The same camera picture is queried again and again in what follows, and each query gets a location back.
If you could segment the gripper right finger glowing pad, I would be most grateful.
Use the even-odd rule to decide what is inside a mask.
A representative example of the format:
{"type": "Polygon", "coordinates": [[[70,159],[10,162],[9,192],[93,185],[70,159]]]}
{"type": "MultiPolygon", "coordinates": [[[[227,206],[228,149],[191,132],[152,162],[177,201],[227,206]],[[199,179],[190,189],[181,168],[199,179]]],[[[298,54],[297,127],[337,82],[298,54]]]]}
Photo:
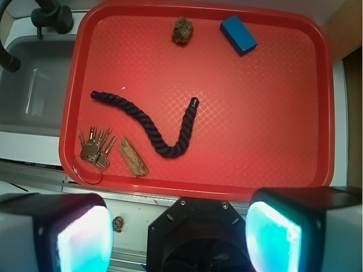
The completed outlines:
{"type": "Polygon", "coordinates": [[[246,243],[256,271],[362,271],[362,190],[258,189],[246,243]]]}

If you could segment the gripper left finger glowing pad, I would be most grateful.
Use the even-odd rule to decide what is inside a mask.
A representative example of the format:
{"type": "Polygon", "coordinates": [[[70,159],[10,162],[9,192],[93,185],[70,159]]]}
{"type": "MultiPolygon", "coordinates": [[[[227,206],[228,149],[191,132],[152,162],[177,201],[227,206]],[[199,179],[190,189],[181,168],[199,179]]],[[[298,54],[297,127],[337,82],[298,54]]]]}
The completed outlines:
{"type": "Polygon", "coordinates": [[[97,194],[1,195],[1,271],[107,271],[112,247],[97,194]]]}

